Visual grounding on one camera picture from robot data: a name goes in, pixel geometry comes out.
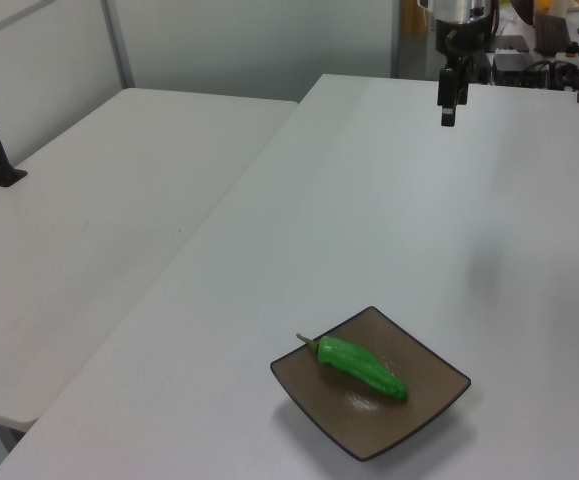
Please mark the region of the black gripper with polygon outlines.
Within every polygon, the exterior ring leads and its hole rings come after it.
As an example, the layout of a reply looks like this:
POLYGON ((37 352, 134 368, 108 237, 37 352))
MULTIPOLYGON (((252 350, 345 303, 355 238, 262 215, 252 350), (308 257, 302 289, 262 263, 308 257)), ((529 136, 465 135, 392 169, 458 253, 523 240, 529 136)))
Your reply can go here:
POLYGON ((437 105, 441 108, 441 125, 454 127, 456 106, 466 105, 470 82, 470 57, 484 50, 492 36, 492 19, 484 18, 467 23, 436 21, 435 48, 445 56, 463 57, 457 70, 443 68, 438 79, 437 105))

